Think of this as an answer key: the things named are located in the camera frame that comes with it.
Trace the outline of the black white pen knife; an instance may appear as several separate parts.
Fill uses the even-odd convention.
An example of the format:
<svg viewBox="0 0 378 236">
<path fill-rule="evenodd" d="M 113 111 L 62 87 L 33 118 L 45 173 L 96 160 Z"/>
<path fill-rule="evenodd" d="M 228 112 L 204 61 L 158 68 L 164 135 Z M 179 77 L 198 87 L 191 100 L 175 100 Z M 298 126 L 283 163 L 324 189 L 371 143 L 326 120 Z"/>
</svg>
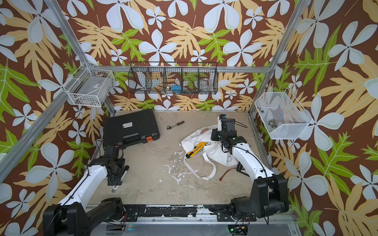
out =
<svg viewBox="0 0 378 236">
<path fill-rule="evenodd" d="M 129 170 L 129 168 L 130 168 L 129 165 L 126 165 L 126 166 L 124 167 L 124 169 L 123 169 L 123 174 L 122 174 L 122 176 L 121 176 L 121 180 L 119 181 L 120 184 L 115 185 L 115 186 L 112 188 L 112 193 L 115 193 L 115 192 L 118 190 L 118 188 L 122 185 L 122 183 L 123 183 L 123 179 L 125 178 L 125 176 L 126 176 L 128 170 Z"/>
</svg>

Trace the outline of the white cartoon print pouch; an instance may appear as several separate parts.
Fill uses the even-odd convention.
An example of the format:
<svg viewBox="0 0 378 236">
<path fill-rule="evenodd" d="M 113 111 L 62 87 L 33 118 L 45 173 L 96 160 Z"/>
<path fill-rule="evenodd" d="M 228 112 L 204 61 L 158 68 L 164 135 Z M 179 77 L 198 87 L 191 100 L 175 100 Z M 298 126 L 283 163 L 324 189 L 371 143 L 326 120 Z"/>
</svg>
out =
<svg viewBox="0 0 378 236">
<path fill-rule="evenodd" d="M 238 161 L 235 157 L 233 157 L 228 152 L 221 150 L 220 141 L 211 140 L 211 133 L 213 129 L 217 129 L 217 125 L 202 127 L 181 141 L 181 146 L 183 147 L 186 154 L 194 151 L 195 147 L 200 143 L 205 143 L 204 147 L 199 152 L 203 159 L 213 166 L 211 174 L 209 176 L 199 176 L 196 171 L 187 163 L 187 158 L 184 160 L 184 164 L 197 178 L 207 181 L 212 179 L 217 171 L 217 168 L 213 161 L 225 167 L 234 167 L 238 164 Z"/>
</svg>

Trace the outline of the yellow utility knife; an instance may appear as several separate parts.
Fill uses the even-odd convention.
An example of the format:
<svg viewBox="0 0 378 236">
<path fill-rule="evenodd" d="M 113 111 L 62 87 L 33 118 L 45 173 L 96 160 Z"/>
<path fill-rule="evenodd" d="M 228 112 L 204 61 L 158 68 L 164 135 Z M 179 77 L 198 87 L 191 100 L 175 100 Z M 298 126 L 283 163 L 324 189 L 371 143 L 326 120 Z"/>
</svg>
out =
<svg viewBox="0 0 378 236">
<path fill-rule="evenodd" d="M 201 142 L 195 146 L 195 148 L 192 151 L 189 151 L 186 153 L 185 157 L 187 159 L 190 159 L 197 155 L 205 146 L 207 145 L 206 142 Z"/>
</svg>

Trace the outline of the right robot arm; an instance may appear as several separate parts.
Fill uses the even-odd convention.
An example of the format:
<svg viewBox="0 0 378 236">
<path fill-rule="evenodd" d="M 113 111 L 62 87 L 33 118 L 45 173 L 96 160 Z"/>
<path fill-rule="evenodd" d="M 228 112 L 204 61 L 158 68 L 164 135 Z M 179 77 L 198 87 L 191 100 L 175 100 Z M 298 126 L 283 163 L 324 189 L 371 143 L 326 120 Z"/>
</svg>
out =
<svg viewBox="0 0 378 236">
<path fill-rule="evenodd" d="M 268 169 L 251 150 L 246 139 L 237 135 L 236 120 L 219 115 L 218 127 L 212 130 L 211 140 L 219 141 L 221 150 L 237 159 L 253 182 L 249 197 L 231 200 L 231 215 L 245 215 L 269 219 L 289 210 L 287 180 Z"/>
</svg>

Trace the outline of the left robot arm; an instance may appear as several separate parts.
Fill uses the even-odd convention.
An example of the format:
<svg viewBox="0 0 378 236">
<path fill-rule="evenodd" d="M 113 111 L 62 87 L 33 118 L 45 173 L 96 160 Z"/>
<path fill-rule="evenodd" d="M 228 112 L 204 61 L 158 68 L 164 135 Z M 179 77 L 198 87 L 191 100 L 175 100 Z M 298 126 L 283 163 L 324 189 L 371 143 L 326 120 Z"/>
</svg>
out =
<svg viewBox="0 0 378 236">
<path fill-rule="evenodd" d="M 120 198 L 108 198 L 86 212 L 89 200 L 107 179 L 109 186 L 122 184 L 126 172 L 125 159 L 119 157 L 119 146 L 106 146 L 104 155 L 92 160 L 83 178 L 57 205 L 49 206 L 43 213 L 45 236 L 89 236 L 93 229 L 109 217 L 121 217 L 124 206 Z"/>
</svg>

